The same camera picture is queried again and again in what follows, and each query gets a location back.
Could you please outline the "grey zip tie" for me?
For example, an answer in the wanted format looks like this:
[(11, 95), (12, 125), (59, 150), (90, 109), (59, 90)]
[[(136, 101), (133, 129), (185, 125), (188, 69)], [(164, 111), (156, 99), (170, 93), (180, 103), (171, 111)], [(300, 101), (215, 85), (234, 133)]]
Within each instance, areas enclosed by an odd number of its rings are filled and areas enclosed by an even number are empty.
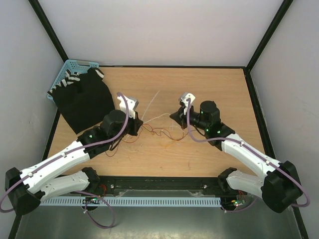
[(150, 100), (150, 102), (148, 103), (148, 105), (146, 106), (143, 114), (142, 114), (142, 121), (144, 123), (146, 123), (148, 120), (150, 120), (153, 116), (153, 109), (152, 107), (154, 106), (154, 103), (156, 101), (156, 98), (158, 97), (159, 93), (161, 92), (161, 90), (158, 90), (155, 95), (152, 97), (152, 99)]

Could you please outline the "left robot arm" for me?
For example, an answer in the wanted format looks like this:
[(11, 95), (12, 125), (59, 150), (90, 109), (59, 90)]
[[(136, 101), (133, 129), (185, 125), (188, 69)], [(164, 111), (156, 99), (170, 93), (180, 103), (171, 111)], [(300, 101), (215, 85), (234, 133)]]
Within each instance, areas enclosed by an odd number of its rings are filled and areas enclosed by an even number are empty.
[(99, 126), (83, 132), (59, 153), (23, 170), (15, 167), (8, 170), (5, 191), (12, 210), (22, 216), (53, 197), (75, 191), (96, 192), (100, 178), (93, 168), (84, 167), (68, 176), (62, 176), (62, 173), (101, 153), (114, 150), (125, 135), (136, 136), (142, 125), (138, 115), (128, 116), (121, 110), (113, 110)]

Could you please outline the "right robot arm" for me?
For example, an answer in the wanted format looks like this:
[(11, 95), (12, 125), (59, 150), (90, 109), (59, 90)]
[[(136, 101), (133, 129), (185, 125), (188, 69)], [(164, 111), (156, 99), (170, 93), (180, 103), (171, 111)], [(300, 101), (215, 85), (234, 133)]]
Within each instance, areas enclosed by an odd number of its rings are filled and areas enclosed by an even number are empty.
[(199, 143), (208, 142), (236, 158), (254, 172), (249, 175), (236, 168), (228, 168), (218, 176), (218, 188), (228, 194), (232, 190), (244, 191), (258, 197), (274, 212), (281, 213), (287, 207), (299, 207), (297, 199), (305, 195), (295, 165), (289, 161), (280, 162), (248, 144), (220, 118), (220, 110), (214, 101), (204, 101), (200, 111), (193, 108), (194, 97), (186, 94), (180, 98), (180, 108), (170, 115), (181, 128), (192, 127), (204, 137), (191, 138)]

